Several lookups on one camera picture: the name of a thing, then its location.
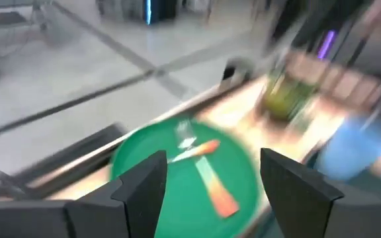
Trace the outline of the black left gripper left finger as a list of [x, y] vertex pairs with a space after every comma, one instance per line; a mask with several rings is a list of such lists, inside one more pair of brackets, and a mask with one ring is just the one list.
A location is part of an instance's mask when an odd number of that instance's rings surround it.
[[67, 203], [69, 238], [154, 238], [166, 180], [166, 152], [156, 151], [116, 179]]

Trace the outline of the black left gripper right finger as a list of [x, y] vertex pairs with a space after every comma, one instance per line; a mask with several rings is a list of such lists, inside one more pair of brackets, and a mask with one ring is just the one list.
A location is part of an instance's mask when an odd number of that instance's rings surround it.
[[324, 238], [335, 200], [344, 194], [319, 172], [272, 149], [261, 149], [260, 174], [285, 238]]

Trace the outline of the green round plate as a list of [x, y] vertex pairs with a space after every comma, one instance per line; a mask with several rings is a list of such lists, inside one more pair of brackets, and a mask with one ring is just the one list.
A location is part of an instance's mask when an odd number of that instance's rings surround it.
[[[112, 156], [111, 177], [115, 178], [158, 150], [168, 158], [181, 152], [176, 137], [181, 118], [152, 124], [124, 140]], [[195, 160], [168, 166], [167, 183], [155, 238], [236, 238], [255, 215], [261, 187], [249, 153], [229, 134], [203, 122], [191, 121], [198, 144], [217, 139], [220, 146], [207, 156], [224, 186], [239, 204], [228, 218], [217, 214], [208, 197]]]

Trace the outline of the blue plastic cup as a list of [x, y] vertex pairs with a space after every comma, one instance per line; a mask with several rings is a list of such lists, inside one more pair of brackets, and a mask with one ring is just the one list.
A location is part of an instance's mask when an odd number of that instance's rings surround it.
[[381, 158], [381, 119], [353, 115], [344, 119], [319, 154], [316, 169], [346, 181]]

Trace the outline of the fork with orange handle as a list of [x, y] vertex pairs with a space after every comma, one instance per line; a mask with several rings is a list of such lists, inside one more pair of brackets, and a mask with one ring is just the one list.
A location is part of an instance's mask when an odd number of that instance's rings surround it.
[[[196, 144], [197, 136], [194, 134], [189, 120], [180, 121], [175, 129], [175, 133], [179, 139], [178, 148], [182, 149], [183, 152], [186, 149], [198, 146]], [[239, 211], [239, 204], [223, 185], [219, 176], [208, 162], [206, 155], [191, 157], [189, 159], [196, 159], [196, 169], [215, 211], [220, 217], [228, 218]]]

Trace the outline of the spoon with orange handle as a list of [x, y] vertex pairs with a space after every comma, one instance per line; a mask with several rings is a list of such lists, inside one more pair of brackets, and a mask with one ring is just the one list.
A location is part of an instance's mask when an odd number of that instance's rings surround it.
[[213, 153], [213, 152], [215, 152], [215, 150], [217, 150], [219, 145], [220, 145], [220, 140], [213, 139], [213, 140], [207, 141], [205, 143], [202, 143], [196, 147], [186, 149], [184, 152], [178, 154], [176, 157], [168, 159], [167, 162], [168, 163], [175, 163], [175, 162], [183, 160], [183, 159], [188, 159], [191, 157], [197, 157], [197, 156], [202, 156], [202, 155], [206, 155], [209, 153]]

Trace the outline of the yellow-green cup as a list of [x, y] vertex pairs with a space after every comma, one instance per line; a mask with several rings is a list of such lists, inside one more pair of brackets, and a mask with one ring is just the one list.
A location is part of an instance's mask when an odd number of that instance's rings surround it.
[[274, 120], [289, 122], [317, 91], [316, 84], [307, 83], [285, 72], [274, 71], [261, 97], [261, 110]]

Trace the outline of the black computer tower blue light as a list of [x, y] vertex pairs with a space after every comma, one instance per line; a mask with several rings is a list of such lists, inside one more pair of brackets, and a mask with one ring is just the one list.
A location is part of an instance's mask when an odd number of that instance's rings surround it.
[[147, 25], [177, 16], [177, 0], [143, 0], [143, 18]]

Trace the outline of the black table frame rail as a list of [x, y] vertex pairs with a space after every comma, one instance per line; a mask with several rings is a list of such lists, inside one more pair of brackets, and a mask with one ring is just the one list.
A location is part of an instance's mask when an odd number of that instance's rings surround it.
[[[0, 198], [40, 200], [67, 188], [91, 173], [106, 167], [118, 145], [111, 145], [102, 152], [80, 161], [82, 156], [116, 141], [125, 134], [126, 132], [120, 125], [112, 124], [13, 176], [0, 171]], [[41, 181], [43, 176], [49, 175], [72, 162], [77, 163], [73, 168], [50, 178], [47, 182], [32, 185], [35, 181]]]

